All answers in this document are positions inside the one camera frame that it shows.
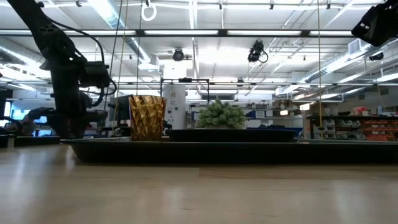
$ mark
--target hanging cable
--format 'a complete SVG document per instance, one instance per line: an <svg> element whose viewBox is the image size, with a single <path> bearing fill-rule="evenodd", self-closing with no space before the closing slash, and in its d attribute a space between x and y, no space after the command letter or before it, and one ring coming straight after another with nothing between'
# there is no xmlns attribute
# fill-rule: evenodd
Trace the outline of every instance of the hanging cable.
<svg viewBox="0 0 398 224"><path fill-rule="evenodd" d="M111 96L114 93L116 93L116 90L118 89L118 86L116 85L116 83L110 79L111 83L113 84L114 90L111 93L105 93L104 96ZM93 92L93 91L88 91L88 90L82 90L83 93L91 93L91 94L96 94L96 95L100 95L101 93L98 92Z"/></svg>
<svg viewBox="0 0 398 224"><path fill-rule="evenodd" d="M141 30L141 26L142 26L142 16L139 17L139 30ZM138 37L138 49L140 49L140 44L141 44L141 38ZM137 66L137 82L136 82L136 95L138 95L138 73L139 73L139 68Z"/></svg>
<svg viewBox="0 0 398 224"><path fill-rule="evenodd" d="M104 98L104 88L102 87L101 88L101 93L99 93L98 100L94 104L92 104L91 106L92 107L96 107L96 106L100 105L100 103L102 102L103 98Z"/></svg>
<svg viewBox="0 0 398 224"><path fill-rule="evenodd" d="M125 22L127 22L127 15L128 15L128 12L129 12L129 6L127 6L126 7L126 15L125 15L125 18L124 18L124 21ZM122 54L121 54L121 58L123 58L123 53L124 53L124 43L125 43L125 36L126 36L126 26L127 26L127 24L124 26L124 29L123 29L123 37L122 37ZM121 77L121 74L122 74L122 63L120 62L120 66L119 66L119 76L118 76L118 87L117 87L117 90L116 90L116 102L115 102L115 106L114 106L114 113L113 113L113 119L112 119L112 124L111 124L111 126L112 126L112 135L114 135L114 132L115 132L115 130L114 130L114 126L113 126L113 123L114 123L114 120L116 119L116 114L118 113L118 105L119 105L119 100L118 100L118 98L119 98L119 87L120 87L120 77Z"/></svg>
<svg viewBox="0 0 398 224"><path fill-rule="evenodd" d="M120 25L120 15L122 13L122 6L123 6L123 0L120 1L120 7L119 7L119 15L118 15L118 23L116 26L116 33L119 32L119 25ZM113 41L113 49L112 49L112 57L111 57L111 68L109 70L109 77L111 79L111 82L116 86L116 84L114 83L114 81L112 80L112 68L113 68L113 59L114 59L114 51L116 49L116 41L117 41L118 37L115 35L114 36L114 41ZM108 96L108 91L109 91L109 87L106 89L106 94ZM106 102L108 100L108 97L105 98L105 105L104 105L104 110L106 110ZM104 124L105 124L105 120L102 122L101 125L101 130L104 128Z"/></svg>
<svg viewBox="0 0 398 224"><path fill-rule="evenodd" d="M317 0L318 6L318 66L319 74L321 74L321 21L320 21L320 11L319 11L319 0ZM322 128L322 76L319 76L319 127Z"/></svg>
<svg viewBox="0 0 398 224"><path fill-rule="evenodd" d="M73 27L64 25L64 24L62 24L62 23L59 23L59 22L57 22L57 21L55 21L55 20L53 20L53 19L51 19L51 18L49 18L49 17L47 17L47 18L48 18L51 22L53 22L54 24L56 24L56 25L58 25L58 26L67 28L67 29L69 29L69 30L73 30L73 31L75 31L75 32L78 32L79 34L83 34L83 35L85 35L86 37L89 37L89 38L93 39L93 40L98 44L99 51L101 51L101 60L102 60L103 63L105 63L104 50L102 49L102 45L101 45L100 42L99 42L97 39L95 39L92 35L89 35L89 34L87 34L87 33L84 32L84 31L75 29L75 28L73 28Z"/></svg>

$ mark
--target black tray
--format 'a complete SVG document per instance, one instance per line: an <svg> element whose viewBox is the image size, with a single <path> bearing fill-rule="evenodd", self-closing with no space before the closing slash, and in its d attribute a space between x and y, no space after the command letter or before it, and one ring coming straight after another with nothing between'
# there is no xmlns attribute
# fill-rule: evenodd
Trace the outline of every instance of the black tray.
<svg viewBox="0 0 398 224"><path fill-rule="evenodd" d="M398 144L367 141L131 142L129 138L61 140L84 162L393 163Z"/></svg>
<svg viewBox="0 0 398 224"><path fill-rule="evenodd" d="M30 137L30 136L17 136L14 146L43 146L50 144L60 144L60 136L43 136L43 137Z"/></svg>
<svg viewBox="0 0 398 224"><path fill-rule="evenodd" d="M175 142L295 142L295 131L264 129L185 129L170 130Z"/></svg>

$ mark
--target security camera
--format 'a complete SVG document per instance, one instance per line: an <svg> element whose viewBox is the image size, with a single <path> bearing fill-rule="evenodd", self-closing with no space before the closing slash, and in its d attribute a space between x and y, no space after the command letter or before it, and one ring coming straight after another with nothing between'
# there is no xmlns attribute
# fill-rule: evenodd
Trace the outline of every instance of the security camera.
<svg viewBox="0 0 398 224"><path fill-rule="evenodd" d="M182 49L175 49L173 54L173 60L176 62L181 62L184 59L184 53Z"/></svg>

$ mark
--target computer monitor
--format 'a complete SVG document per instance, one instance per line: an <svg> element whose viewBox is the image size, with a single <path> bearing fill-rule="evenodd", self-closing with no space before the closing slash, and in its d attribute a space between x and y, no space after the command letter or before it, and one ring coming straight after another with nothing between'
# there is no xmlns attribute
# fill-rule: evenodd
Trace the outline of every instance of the computer monitor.
<svg viewBox="0 0 398 224"><path fill-rule="evenodd" d="M111 102L108 103L109 120L118 121L118 126L120 126L121 120L130 120L130 109L129 109L130 96L132 95L119 96L118 98L111 99ZM118 100L118 111L116 112L115 116L116 99Z"/></svg>

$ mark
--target ceiling light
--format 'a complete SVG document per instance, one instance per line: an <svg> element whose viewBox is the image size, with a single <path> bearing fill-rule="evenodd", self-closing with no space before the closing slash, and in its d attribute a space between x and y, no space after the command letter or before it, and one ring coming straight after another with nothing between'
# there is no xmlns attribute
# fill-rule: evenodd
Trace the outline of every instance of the ceiling light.
<svg viewBox="0 0 398 224"><path fill-rule="evenodd" d="M321 99L329 99L329 98L332 98L332 97L335 97L335 96L338 96L338 95L339 95L339 93L325 94L325 95L321 96Z"/></svg>
<svg viewBox="0 0 398 224"><path fill-rule="evenodd" d="M145 71L148 71L148 72L159 71L159 66L156 66L156 65L153 65L153 64L150 64L150 63L141 63L141 64L138 65L138 68L140 70L145 70Z"/></svg>
<svg viewBox="0 0 398 224"><path fill-rule="evenodd" d="M349 81L352 81L352 80L354 80L354 79L356 79L358 77L360 77L360 75L352 75L352 76L349 76L347 78L344 78L344 79L340 80L339 83L349 82Z"/></svg>
<svg viewBox="0 0 398 224"><path fill-rule="evenodd" d="M357 91L359 91L359 90L363 90L364 88L362 87L362 88L356 88L356 89L354 89L354 90L350 90L350 91L347 91L347 92L345 92L344 94L352 94L352 93L355 93L355 92L357 92Z"/></svg>
<svg viewBox="0 0 398 224"><path fill-rule="evenodd" d="M391 74L391 75L384 75L383 77L378 78L374 82L376 82L376 83L377 82L386 82L386 81L389 81L389 80L394 80L396 78L398 78L398 73L394 73L394 74Z"/></svg>
<svg viewBox="0 0 398 224"><path fill-rule="evenodd" d="M0 30L0 35L32 35L30 30Z"/></svg>
<svg viewBox="0 0 398 224"><path fill-rule="evenodd" d="M25 84L18 84L18 85L8 84L8 85L9 85L9 86L16 87L16 88L21 88L21 89L24 89L24 90L36 91L35 88L33 88L33 87L31 87L31 86L28 86L28 85L25 85Z"/></svg>
<svg viewBox="0 0 398 224"><path fill-rule="evenodd" d="M299 30L229 30L228 35L300 35Z"/></svg>
<svg viewBox="0 0 398 224"><path fill-rule="evenodd" d="M337 83L338 86L373 86L372 83Z"/></svg>
<svg viewBox="0 0 398 224"><path fill-rule="evenodd" d="M107 0L88 0L88 3L104 19L109 19L112 18L114 15L117 15L112 5L110 5L110 3Z"/></svg>
<svg viewBox="0 0 398 224"><path fill-rule="evenodd" d="M218 30L145 30L145 35L217 35Z"/></svg>
<svg viewBox="0 0 398 224"><path fill-rule="evenodd" d="M135 30L119 30L118 32L116 30L83 30L83 32L89 35L136 35ZM64 30L64 33L66 35L82 35L73 30Z"/></svg>
<svg viewBox="0 0 398 224"><path fill-rule="evenodd" d="M300 111L310 110L310 104L306 103L304 105L300 105Z"/></svg>
<svg viewBox="0 0 398 224"><path fill-rule="evenodd" d="M352 36L351 31L310 31L310 36L318 36L318 35L325 35L325 36L340 36L340 35L346 35L346 36Z"/></svg>
<svg viewBox="0 0 398 224"><path fill-rule="evenodd" d="M182 52L182 49L175 49L173 54L173 60L176 62L181 62L182 60L184 60L184 53Z"/></svg>
<svg viewBox="0 0 398 224"><path fill-rule="evenodd" d="M284 115L288 115L288 111L287 110L284 110L284 111L280 111L280 115L282 115L282 116L284 116Z"/></svg>

